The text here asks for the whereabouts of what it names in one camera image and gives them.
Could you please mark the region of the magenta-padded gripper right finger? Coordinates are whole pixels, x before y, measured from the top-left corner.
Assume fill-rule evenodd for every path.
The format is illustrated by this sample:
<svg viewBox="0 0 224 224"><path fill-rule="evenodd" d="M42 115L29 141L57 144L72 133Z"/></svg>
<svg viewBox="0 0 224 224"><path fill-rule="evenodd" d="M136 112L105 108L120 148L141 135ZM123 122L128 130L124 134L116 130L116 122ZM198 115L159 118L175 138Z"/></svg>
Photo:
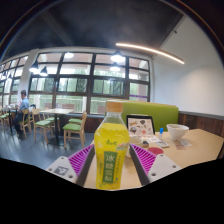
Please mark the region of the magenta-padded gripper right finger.
<svg viewBox="0 0 224 224"><path fill-rule="evenodd" d="M181 170L164 153L154 154L134 144L130 145L130 155L143 186Z"/></svg>

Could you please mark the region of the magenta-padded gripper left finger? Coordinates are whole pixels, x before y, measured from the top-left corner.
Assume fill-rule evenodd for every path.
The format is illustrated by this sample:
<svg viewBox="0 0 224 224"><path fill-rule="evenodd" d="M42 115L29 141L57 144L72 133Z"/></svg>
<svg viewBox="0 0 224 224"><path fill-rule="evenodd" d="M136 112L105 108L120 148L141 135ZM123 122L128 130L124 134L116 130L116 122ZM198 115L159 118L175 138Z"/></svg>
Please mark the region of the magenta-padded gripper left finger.
<svg viewBox="0 0 224 224"><path fill-rule="evenodd" d="M94 145L91 144L69 157L60 156L46 170L79 186L84 186L94 155Z"/></svg>

